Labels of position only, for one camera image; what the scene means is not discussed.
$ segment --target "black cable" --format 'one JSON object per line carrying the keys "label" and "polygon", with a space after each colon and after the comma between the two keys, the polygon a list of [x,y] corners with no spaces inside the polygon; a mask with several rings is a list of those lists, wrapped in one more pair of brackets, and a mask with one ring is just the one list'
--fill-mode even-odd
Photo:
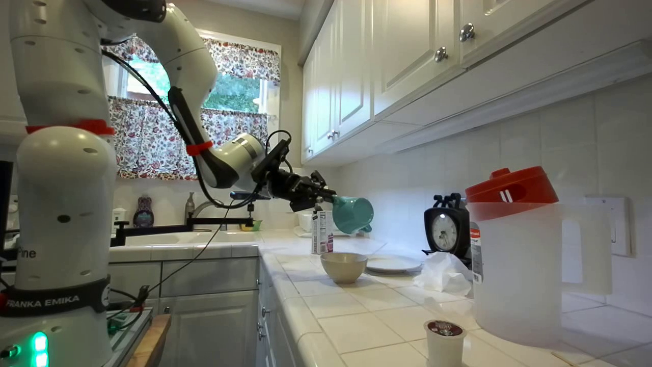
{"label": "black cable", "polygon": [[278,128],[278,130],[274,130],[274,132],[267,134],[265,152],[269,152],[269,141],[271,141],[276,134],[286,134],[286,137],[288,137],[288,143],[291,143],[291,132],[286,130],[286,128]]}
{"label": "black cable", "polygon": [[185,268],[188,264],[192,264],[194,260],[198,260],[198,258],[207,252],[208,244],[216,239],[219,231],[220,231],[220,226],[212,231],[212,236],[207,241],[207,244],[203,246],[201,252],[196,252],[192,258],[188,258],[188,260],[185,260],[181,267],[177,267],[176,270],[167,273],[160,282],[152,284],[148,291],[153,293],[153,291],[160,289],[166,280],[170,280],[174,275],[177,275],[181,268]]}
{"label": "black cable", "polygon": [[208,197],[208,201],[214,204],[216,208],[237,209],[237,208],[244,208],[244,206],[248,206],[251,201],[256,201],[256,200],[242,200],[242,201],[238,201],[238,204],[223,204],[220,200],[212,197],[212,193],[208,192],[207,181],[205,181],[205,176],[203,176],[198,158],[194,158],[194,165],[196,165],[196,172],[198,172],[198,181],[201,181],[203,193],[205,193],[205,196]]}
{"label": "black cable", "polygon": [[135,68],[129,61],[125,61],[122,56],[102,49],[102,54],[107,54],[109,58],[116,61],[121,66],[125,66],[138,83],[145,85],[145,89],[155,97],[155,101],[164,108],[164,112],[167,114],[167,118],[176,123],[176,128],[179,130],[179,137],[185,144],[192,144],[190,137],[185,137],[181,121],[177,119],[177,116],[167,108],[167,103],[164,101],[164,97],[155,92],[155,87],[138,73],[138,68]]}
{"label": "black cable", "polygon": [[125,295],[125,298],[129,298],[129,299],[137,299],[137,295],[133,295],[133,293],[129,293],[129,291],[122,291],[122,289],[116,289],[116,288],[109,288],[109,291],[112,291],[112,293],[121,293],[121,295]]}
{"label": "black cable", "polygon": [[138,310],[138,314],[130,321],[122,324],[121,330],[130,328],[133,324],[137,324],[141,319],[141,315],[144,315],[144,307]]}

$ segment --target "white tile countertop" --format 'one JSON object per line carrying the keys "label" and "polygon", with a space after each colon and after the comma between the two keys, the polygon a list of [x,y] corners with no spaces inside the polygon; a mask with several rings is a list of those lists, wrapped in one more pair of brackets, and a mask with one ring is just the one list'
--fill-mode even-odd
{"label": "white tile countertop", "polygon": [[[207,257],[237,257],[259,246],[283,303],[291,335],[314,367],[424,367],[426,319],[444,318],[467,330],[467,367],[649,367],[652,364],[652,318],[605,305],[597,295],[562,298],[562,333],[540,349],[485,331],[471,301],[424,295],[415,275],[363,273],[353,284],[337,284],[325,273],[310,239],[261,231],[240,244],[210,244]],[[112,260],[184,258],[203,244],[112,248]],[[373,239],[337,239],[337,250],[383,252]]]}

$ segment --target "white bowl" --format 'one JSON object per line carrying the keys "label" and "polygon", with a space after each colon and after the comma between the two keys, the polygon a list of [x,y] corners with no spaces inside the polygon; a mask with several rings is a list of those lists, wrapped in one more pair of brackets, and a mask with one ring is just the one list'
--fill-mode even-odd
{"label": "white bowl", "polygon": [[368,257],[359,252],[325,252],[322,267],[337,282],[354,282],[368,268]]}

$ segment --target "white cabinet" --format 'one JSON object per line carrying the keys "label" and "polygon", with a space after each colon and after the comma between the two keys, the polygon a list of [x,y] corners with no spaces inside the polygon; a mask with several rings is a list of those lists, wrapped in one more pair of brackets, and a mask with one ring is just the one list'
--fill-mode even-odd
{"label": "white cabinet", "polygon": [[335,126],[335,14],[330,11],[304,64],[304,158],[333,143]]}
{"label": "white cabinet", "polygon": [[373,0],[375,114],[448,76],[458,62],[456,1]]}
{"label": "white cabinet", "polygon": [[588,0],[461,0],[464,62],[482,61]]}
{"label": "white cabinet", "polygon": [[257,367],[297,367],[307,364],[299,356],[297,342],[291,335],[279,295],[271,282],[269,270],[261,260],[259,293],[259,346]]}
{"label": "white cabinet", "polygon": [[304,64],[304,158],[371,118],[369,0],[338,0]]}
{"label": "white cabinet", "polygon": [[257,360],[259,250],[238,257],[188,260],[112,262],[112,288],[137,293],[162,288],[149,303],[172,314],[162,367],[238,364]]}
{"label": "white cabinet", "polygon": [[257,291],[162,299],[174,318],[162,367],[256,364]]}

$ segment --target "paper cup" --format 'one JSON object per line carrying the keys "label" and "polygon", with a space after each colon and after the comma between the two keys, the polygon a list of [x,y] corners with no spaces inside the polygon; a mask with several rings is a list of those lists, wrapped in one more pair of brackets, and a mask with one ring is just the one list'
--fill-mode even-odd
{"label": "paper cup", "polygon": [[429,367],[462,367],[464,335],[464,328],[455,321],[426,321]]}

